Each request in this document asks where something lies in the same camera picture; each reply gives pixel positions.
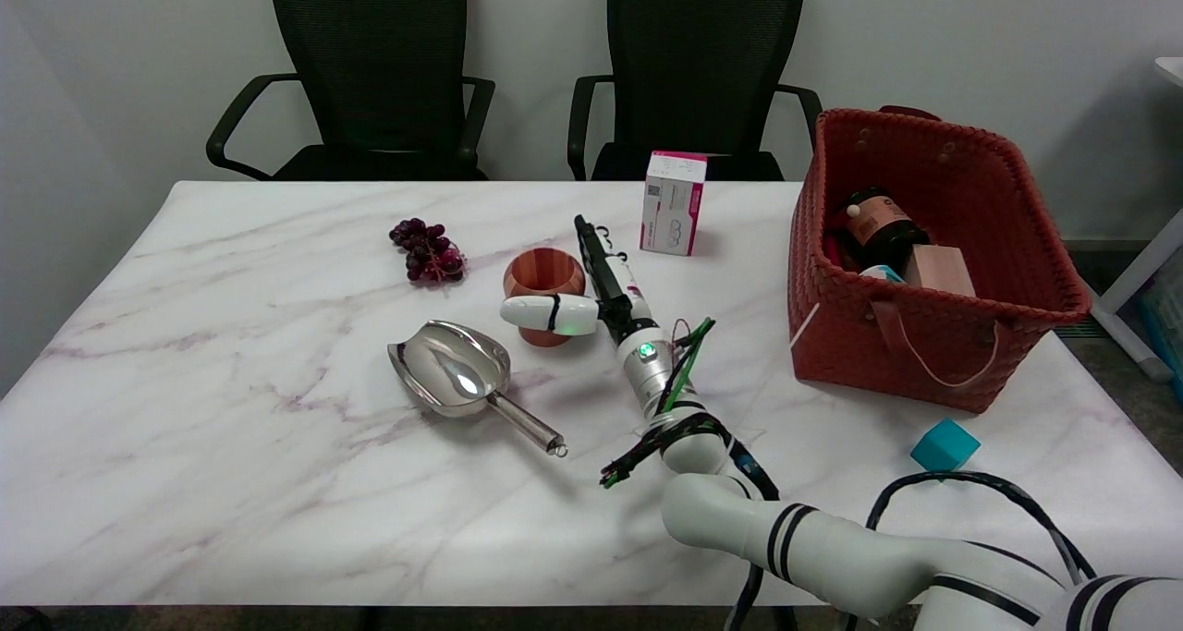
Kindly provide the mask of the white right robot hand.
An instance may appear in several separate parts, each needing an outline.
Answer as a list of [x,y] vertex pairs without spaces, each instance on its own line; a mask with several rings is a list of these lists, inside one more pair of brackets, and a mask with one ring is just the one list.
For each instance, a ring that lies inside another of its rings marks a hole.
[[508,297],[500,305],[500,318],[528,331],[565,337],[594,334],[603,324],[616,342],[636,331],[657,329],[657,320],[636,286],[627,255],[613,247],[609,230],[592,225],[582,215],[574,218],[574,226],[584,278],[592,283],[594,296],[557,292]]

